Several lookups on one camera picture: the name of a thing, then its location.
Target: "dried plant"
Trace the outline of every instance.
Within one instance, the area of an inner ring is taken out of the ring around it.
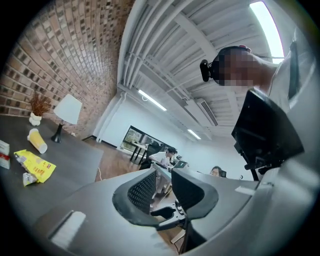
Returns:
[[[51,107],[51,99],[44,96],[43,94],[39,97],[39,93],[34,91],[30,100],[32,112],[41,117],[44,113],[48,112]]]

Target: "fluorescent light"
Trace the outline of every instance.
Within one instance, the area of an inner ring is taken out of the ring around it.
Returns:
[[[194,137],[196,137],[198,140],[201,140],[201,138],[200,138],[198,135],[196,135],[193,130],[188,129],[188,132],[191,133],[191,134],[192,134]]]
[[[277,26],[268,8],[261,1],[251,3],[250,8],[252,9],[254,15],[258,19],[263,29],[263,32],[265,34],[266,40],[270,48],[271,56],[278,57],[273,58],[272,62],[275,64],[282,62],[284,58],[284,50],[282,48]]]
[[[151,101],[153,104],[155,104],[156,106],[158,106],[160,109],[162,109],[163,111],[167,111],[167,109],[165,109],[163,106],[161,106],[158,102],[156,102],[153,98],[151,98],[148,94],[146,94],[145,92],[143,92],[142,90],[139,90],[138,93],[140,93],[141,95],[143,95],[144,97],[146,97],[149,101]]]

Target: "paper cup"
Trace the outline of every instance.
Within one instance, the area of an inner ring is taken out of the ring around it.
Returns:
[[[40,154],[43,154],[48,149],[47,144],[36,128],[33,128],[29,131],[27,140],[31,142],[31,144],[40,152]]]

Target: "wooden floor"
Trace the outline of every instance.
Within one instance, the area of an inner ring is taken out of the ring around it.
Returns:
[[[100,172],[98,171],[95,177],[95,181],[98,182],[104,179],[110,179],[119,175],[131,173],[138,171],[140,165],[134,164],[130,161],[130,155],[117,150],[116,148],[109,146],[105,143],[97,143],[96,140],[90,138],[85,141],[89,145],[103,150],[103,156],[100,163],[101,179]],[[167,195],[164,198],[164,195],[156,196],[154,198],[154,203],[152,204],[153,210],[161,208],[162,205],[171,204],[176,199],[173,192]],[[173,251],[178,255],[178,250],[180,250],[184,239],[180,239],[174,244],[170,241],[173,239],[182,229],[180,227],[171,228],[164,231],[159,231],[158,233],[163,238],[163,240],[172,248]]]

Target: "white vase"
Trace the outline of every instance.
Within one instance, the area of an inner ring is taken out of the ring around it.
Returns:
[[[40,125],[41,119],[42,119],[41,116],[37,116],[33,112],[31,112],[30,117],[29,117],[29,122],[33,126],[38,126],[38,125]]]

